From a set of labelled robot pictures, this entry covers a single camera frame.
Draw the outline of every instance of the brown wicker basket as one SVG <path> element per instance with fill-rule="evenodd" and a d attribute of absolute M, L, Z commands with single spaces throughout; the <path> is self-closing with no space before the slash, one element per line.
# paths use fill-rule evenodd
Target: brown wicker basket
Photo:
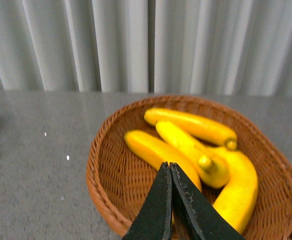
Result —
<path fill-rule="evenodd" d="M 247 240 L 292 239 L 292 166 L 283 154 L 238 112 L 214 101 L 182 95 L 151 97 L 119 109 L 105 120 L 91 144 L 86 170 L 88 191 L 116 233 L 126 233 L 156 175 L 124 141 L 124 134 L 132 129 L 158 136 L 143 118 L 145 110 L 151 107 L 199 114 L 233 128 L 238 148 L 253 162 L 259 180 L 257 203 L 243 236 Z M 219 194 L 205 185 L 202 192 L 211 202 Z"/>

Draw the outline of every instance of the yellow squash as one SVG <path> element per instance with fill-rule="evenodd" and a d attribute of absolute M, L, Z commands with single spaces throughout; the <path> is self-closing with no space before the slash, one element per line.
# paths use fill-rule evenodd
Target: yellow squash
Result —
<path fill-rule="evenodd" d="M 202 191 L 202 185 L 193 164 L 182 152 L 157 137 L 141 130 L 125 134 L 129 149 L 157 171 L 164 162 L 177 163 L 195 186 Z"/>
<path fill-rule="evenodd" d="M 170 121 L 156 123 L 158 134 L 189 157 L 200 179 L 212 188 L 223 187 L 230 179 L 227 161 Z"/>
<path fill-rule="evenodd" d="M 218 146 L 225 146 L 230 150 L 237 149 L 237 135 L 234 130 L 203 116 L 168 108 L 153 107 L 146 110 L 144 119 L 153 126 L 160 120 L 170 121 L 194 137 Z"/>
<path fill-rule="evenodd" d="M 213 203 L 215 210 L 242 234 L 247 226 L 257 200 L 258 177 L 254 165 L 241 151 L 225 147 L 210 147 L 228 162 L 230 178 Z"/>

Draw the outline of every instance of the curtain fold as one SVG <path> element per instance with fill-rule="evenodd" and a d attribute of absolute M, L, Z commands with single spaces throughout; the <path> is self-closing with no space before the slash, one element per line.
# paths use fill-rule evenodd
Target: curtain fold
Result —
<path fill-rule="evenodd" d="M 292 96 L 292 0 L 0 0 L 0 89 Z"/>

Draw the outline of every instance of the gray countertop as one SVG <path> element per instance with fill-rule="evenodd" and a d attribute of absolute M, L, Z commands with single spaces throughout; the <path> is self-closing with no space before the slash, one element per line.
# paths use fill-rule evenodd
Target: gray countertop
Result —
<path fill-rule="evenodd" d="M 88 194 L 90 145 L 150 94 L 0 91 L 0 240 L 120 240 Z M 203 96 L 255 123 L 292 164 L 292 97 Z"/>

